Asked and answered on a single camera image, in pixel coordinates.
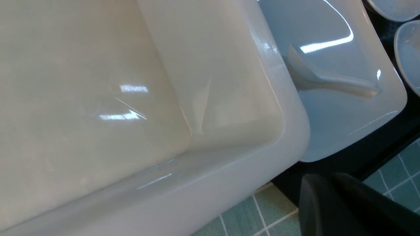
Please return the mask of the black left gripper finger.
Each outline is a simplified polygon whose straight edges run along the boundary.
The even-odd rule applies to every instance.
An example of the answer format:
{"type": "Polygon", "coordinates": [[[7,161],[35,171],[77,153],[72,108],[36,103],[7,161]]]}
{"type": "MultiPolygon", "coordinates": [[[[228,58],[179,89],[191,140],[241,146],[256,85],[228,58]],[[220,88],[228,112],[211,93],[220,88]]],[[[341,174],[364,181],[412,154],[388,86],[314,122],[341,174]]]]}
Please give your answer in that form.
{"type": "Polygon", "coordinates": [[[345,173],[306,174],[301,182],[303,236],[418,236],[420,217],[345,173]]]}

